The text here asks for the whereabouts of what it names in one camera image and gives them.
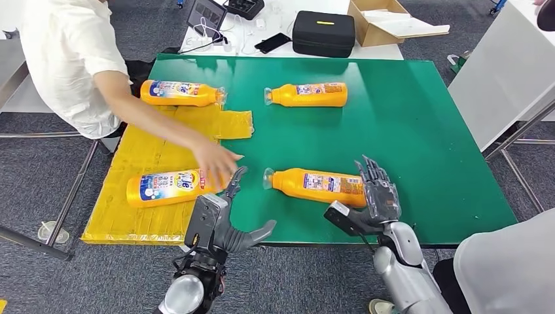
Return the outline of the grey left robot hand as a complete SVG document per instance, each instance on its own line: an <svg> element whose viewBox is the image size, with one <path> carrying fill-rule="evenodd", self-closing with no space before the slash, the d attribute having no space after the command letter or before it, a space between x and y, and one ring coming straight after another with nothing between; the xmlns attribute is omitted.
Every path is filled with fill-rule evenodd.
<svg viewBox="0 0 555 314"><path fill-rule="evenodd" d="M244 173L247 172L246 166L241 166L232 176L228 186L224 189L221 198L227 203L221 210L217 219L213 244L227 253L242 252L272 235L277 222L267 221L262 228L251 232L244 232L233 227L230 219L232 202L236 194L240 191L240 181Z"/></svg>

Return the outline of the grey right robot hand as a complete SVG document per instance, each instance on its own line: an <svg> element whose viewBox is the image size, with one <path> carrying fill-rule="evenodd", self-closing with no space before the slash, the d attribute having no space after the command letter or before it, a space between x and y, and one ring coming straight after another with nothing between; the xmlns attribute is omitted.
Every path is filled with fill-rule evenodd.
<svg viewBox="0 0 555 314"><path fill-rule="evenodd" d="M367 208L362 217L366 224L380 224L398 221L401 205L396 184L391 181L384 168L373 159L362 155L364 162L355 161L363 180L363 192Z"/></svg>

